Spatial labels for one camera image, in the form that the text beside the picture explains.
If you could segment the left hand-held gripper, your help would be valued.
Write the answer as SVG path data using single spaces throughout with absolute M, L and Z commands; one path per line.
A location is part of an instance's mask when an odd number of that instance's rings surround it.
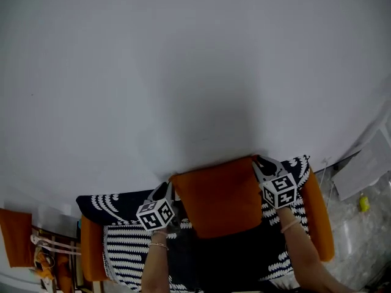
M 146 231 L 166 228 L 175 217 L 171 182 L 164 182 L 155 188 L 140 205 L 136 216 Z

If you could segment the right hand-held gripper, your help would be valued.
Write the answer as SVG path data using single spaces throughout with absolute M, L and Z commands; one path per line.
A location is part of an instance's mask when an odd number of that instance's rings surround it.
M 281 162 L 256 155 L 252 161 L 252 168 L 267 204 L 274 209 L 280 209 L 296 201 L 296 181 Z

